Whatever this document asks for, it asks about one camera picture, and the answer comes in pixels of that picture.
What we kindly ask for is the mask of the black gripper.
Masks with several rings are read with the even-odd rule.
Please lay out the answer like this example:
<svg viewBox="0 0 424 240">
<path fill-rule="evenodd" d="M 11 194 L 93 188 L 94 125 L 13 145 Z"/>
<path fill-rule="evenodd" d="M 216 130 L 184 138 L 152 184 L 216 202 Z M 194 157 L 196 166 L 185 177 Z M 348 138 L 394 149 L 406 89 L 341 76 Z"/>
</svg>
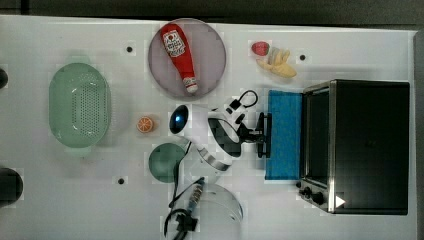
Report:
<svg viewBox="0 0 424 240">
<path fill-rule="evenodd" d="M 236 131 L 241 142 L 246 143 L 261 143 L 264 141 L 264 114 L 261 113 L 255 129 L 249 129 L 243 123 L 245 118 L 244 114 L 241 114 L 237 119 L 236 123 L 239 125 Z"/>
</svg>

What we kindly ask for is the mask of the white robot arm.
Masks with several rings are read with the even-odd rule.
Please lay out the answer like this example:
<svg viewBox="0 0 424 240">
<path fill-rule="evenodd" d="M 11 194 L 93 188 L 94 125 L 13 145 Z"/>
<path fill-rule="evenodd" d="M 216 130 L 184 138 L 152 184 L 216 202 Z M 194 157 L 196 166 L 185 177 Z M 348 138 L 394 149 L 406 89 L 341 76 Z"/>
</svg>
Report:
<svg viewBox="0 0 424 240">
<path fill-rule="evenodd" d="M 172 209 L 170 215 L 178 221 L 173 240 L 183 240 L 197 226 L 192 217 L 198 204 L 200 189 L 214 183 L 242 155 L 243 143 L 255 143 L 259 157 L 269 157 L 271 151 L 272 115 L 261 113 L 254 129 L 244 124 L 247 106 L 235 100 L 222 108 L 207 109 L 199 105 L 178 106 L 169 120 L 170 132 L 188 140 L 197 156 L 189 171 L 196 177 L 192 183 L 193 198 L 186 209 Z"/>
</svg>

